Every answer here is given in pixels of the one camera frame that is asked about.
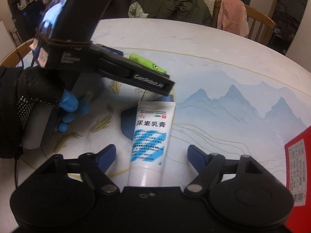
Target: white tube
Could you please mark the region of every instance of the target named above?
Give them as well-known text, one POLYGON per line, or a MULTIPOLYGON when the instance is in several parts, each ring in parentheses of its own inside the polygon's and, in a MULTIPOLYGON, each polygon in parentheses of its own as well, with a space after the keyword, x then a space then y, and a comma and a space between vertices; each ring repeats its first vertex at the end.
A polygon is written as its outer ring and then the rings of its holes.
POLYGON ((129 186, 160 186, 175 105, 172 102, 138 102, 129 186))

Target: small display screen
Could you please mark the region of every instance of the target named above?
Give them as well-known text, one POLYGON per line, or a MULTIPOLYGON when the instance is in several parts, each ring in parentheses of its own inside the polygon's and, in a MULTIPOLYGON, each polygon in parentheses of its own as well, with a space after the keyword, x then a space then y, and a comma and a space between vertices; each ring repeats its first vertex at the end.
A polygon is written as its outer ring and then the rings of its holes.
POLYGON ((47 38, 52 36, 57 19, 63 10, 67 0, 50 0, 46 5, 43 19, 41 20, 39 30, 47 38))

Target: chair backrest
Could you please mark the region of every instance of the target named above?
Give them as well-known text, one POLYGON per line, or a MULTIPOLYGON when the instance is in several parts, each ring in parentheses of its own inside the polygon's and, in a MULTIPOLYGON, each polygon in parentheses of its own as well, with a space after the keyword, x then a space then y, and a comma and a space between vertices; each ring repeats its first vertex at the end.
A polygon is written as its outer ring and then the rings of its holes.
POLYGON ((17 54, 17 51, 21 55, 22 58, 24 58, 27 53, 30 52, 30 45, 33 42, 33 38, 30 40, 27 40, 26 42, 22 43, 19 47, 14 49, 9 55, 7 55, 0 63, 0 66, 5 67, 16 67, 17 64, 21 61, 19 55, 17 54))
MULTIPOLYGON (((214 12, 213 12, 213 20, 212 20, 212 27, 214 28, 217 28, 217 19, 219 15, 220 6, 221 6, 221 0, 216 0, 214 4, 214 12)), ((245 4, 245 8, 247 12, 247 21, 249 21, 250 18, 253 19, 251 28, 249 30, 248 39, 252 38, 256 21, 258 21, 260 23, 260 26, 257 30, 257 34, 254 40, 265 46, 268 45, 271 39, 271 36, 273 34, 273 31, 275 29, 275 26, 276 26, 275 23, 273 22, 271 18, 269 18, 264 13, 258 11, 257 9, 254 9, 253 7, 248 6, 246 4, 245 4)))

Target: floor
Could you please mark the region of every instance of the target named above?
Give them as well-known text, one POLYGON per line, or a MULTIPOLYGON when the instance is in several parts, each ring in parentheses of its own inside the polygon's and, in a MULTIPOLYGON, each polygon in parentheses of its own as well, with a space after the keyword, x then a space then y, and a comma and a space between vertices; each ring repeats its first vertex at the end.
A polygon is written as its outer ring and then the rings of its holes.
POLYGON ((102 19, 126 18, 132 0, 112 0, 102 19))

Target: black glove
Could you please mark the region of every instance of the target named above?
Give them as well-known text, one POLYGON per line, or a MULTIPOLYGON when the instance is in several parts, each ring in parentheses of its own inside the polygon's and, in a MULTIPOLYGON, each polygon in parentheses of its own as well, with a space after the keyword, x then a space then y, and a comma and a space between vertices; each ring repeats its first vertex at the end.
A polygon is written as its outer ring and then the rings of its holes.
POLYGON ((16 157, 35 102, 58 106, 64 84, 41 67, 0 67, 0 158, 16 157))

